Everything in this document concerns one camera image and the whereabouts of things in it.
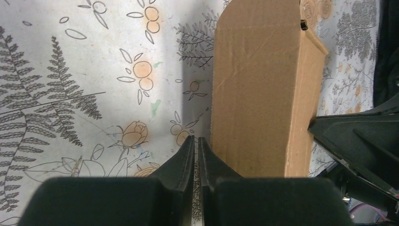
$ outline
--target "tablecloth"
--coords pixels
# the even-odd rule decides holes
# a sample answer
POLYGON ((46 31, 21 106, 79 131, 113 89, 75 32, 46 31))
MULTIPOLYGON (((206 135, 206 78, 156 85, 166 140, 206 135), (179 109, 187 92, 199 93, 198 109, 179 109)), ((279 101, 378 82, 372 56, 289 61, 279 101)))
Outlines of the tablecloth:
MULTIPOLYGON (((188 135, 209 137, 229 2, 0 0, 0 225, 47 178, 147 176, 188 135)), ((318 115, 371 108, 378 2, 302 0, 301 14, 329 50, 318 115)), ((310 176, 331 162, 315 144, 310 176)))

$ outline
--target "cardboard box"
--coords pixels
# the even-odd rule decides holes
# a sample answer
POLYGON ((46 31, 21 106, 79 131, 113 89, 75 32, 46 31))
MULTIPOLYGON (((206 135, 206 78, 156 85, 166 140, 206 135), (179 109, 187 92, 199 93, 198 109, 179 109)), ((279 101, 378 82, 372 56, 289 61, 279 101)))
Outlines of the cardboard box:
POLYGON ((327 50, 299 9, 232 0, 217 23, 210 141, 245 177, 308 176, 327 50))

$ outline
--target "green paint spot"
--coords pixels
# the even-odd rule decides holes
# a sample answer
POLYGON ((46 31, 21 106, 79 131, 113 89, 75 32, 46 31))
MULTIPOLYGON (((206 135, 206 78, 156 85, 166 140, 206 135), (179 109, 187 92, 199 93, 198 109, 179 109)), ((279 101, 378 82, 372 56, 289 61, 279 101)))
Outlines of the green paint spot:
POLYGON ((159 61, 158 63, 155 63, 154 68, 157 68, 161 63, 163 63, 163 62, 159 61))
POLYGON ((155 117, 155 115, 157 114, 157 110, 158 110, 160 103, 161 103, 161 100, 155 101, 154 104, 151 103, 152 117, 155 117))
POLYGON ((201 84, 201 83, 205 82, 206 80, 205 79, 197 79, 195 81, 198 82, 198 84, 201 84))

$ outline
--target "purple cable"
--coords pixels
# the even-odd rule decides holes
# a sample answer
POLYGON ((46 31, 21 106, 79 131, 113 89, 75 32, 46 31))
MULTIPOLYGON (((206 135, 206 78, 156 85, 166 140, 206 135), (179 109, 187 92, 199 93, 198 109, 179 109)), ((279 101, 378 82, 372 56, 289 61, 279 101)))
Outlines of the purple cable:
POLYGON ((366 203, 361 203, 361 204, 359 204, 359 205, 353 207, 353 208, 349 211, 349 213, 350 213, 350 214, 354 214, 357 210, 359 210, 359 209, 362 208, 363 206, 369 206, 369 207, 371 207, 372 209, 374 209, 374 210, 377 212, 377 214, 381 217, 382 220, 387 221, 387 218, 384 216, 384 214, 381 212, 381 210, 377 209, 377 208, 374 207, 374 206, 370 206, 369 204, 366 204, 366 203))

